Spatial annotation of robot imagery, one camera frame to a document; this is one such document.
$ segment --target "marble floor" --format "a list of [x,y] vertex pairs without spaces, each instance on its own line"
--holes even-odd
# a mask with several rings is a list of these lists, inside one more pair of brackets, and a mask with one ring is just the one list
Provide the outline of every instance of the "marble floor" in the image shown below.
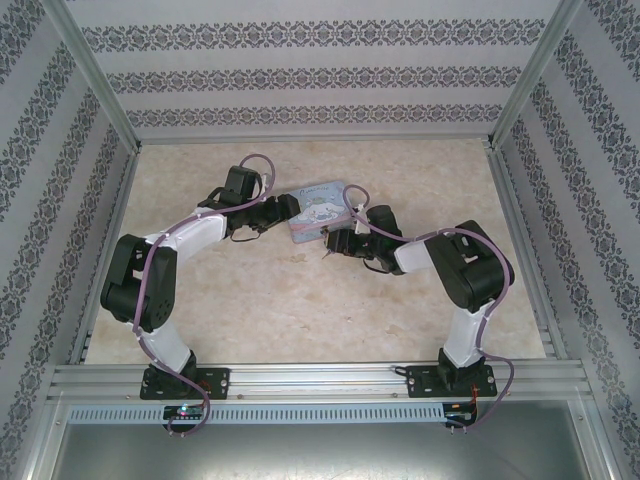
[[[516,282],[494,314],[488,352],[544,357],[533,312],[479,140],[145,146],[121,234],[145,235],[187,216],[249,153],[276,164],[276,193],[334,180],[357,183],[372,205],[391,205],[416,236],[476,220],[514,264]],[[248,166],[265,172],[260,160]],[[434,360],[453,304],[435,271],[380,275],[296,245],[287,224],[260,240],[222,242],[179,272],[172,319],[210,363]],[[87,363],[147,363],[130,327],[101,310]]]

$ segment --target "colorful book cover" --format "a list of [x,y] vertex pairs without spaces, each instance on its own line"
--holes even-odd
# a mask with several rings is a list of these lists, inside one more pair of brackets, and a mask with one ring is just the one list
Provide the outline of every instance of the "colorful book cover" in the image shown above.
[[323,183],[289,192],[300,203],[300,215],[289,220],[291,238],[295,243],[323,237],[323,231],[348,228],[353,223],[342,200],[344,183]]

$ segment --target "patterned wallpaper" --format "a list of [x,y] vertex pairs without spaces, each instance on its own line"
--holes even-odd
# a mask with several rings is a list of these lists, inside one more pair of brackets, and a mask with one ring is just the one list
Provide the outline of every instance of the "patterned wallpaper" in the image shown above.
[[129,154],[37,0],[0,7],[0,479],[69,360]]
[[558,2],[530,3],[68,5],[137,134],[183,139],[488,134]]
[[638,32],[633,1],[585,2],[502,146],[623,478],[640,477]]

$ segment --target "striped wall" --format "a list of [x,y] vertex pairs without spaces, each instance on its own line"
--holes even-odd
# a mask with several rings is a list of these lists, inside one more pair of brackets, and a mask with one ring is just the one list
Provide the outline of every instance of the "striped wall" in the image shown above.
[[502,146],[564,341],[640,477],[640,2],[585,1]]
[[66,363],[129,152],[37,0],[0,5],[0,479]]
[[77,0],[68,6],[138,136],[167,141],[488,134],[557,3]]

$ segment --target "robotic arm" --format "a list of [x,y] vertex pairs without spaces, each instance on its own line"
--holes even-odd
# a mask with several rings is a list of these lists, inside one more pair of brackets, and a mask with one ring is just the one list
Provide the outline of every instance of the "robotic arm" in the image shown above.
[[[155,250],[147,275],[147,285],[140,316],[141,337],[157,359],[191,381],[196,381],[198,369],[195,354],[184,344],[175,326],[169,320],[175,302],[176,274],[181,265],[200,250],[218,243],[248,226],[260,236],[269,228],[300,213],[298,201],[291,195],[268,197],[248,208],[216,214],[250,201],[256,187],[264,192],[268,178],[262,178],[254,170],[242,166],[231,167],[224,187],[216,188],[194,210],[191,222],[172,230],[136,237],[124,235],[111,260],[107,278],[100,296],[100,303],[116,320],[133,323],[141,289],[140,272],[154,245]],[[145,378],[153,378],[152,389],[167,393],[169,398],[181,398],[193,393],[191,387],[156,366]]]
[[[367,210],[367,220],[373,227],[402,237],[388,205]],[[456,307],[449,337],[438,355],[438,378],[449,392],[466,389],[470,381],[486,373],[483,369],[485,356],[477,348],[477,339],[487,309],[504,286],[504,269],[500,260],[482,241],[471,235],[491,242],[489,236],[473,220],[453,229],[470,232],[466,235],[441,233],[414,242],[394,240],[375,231],[356,233],[360,227],[327,233],[325,245],[329,252],[362,258],[365,262],[377,259],[382,266],[381,273],[394,275],[435,267]],[[511,285],[513,267],[508,261],[506,264]]]

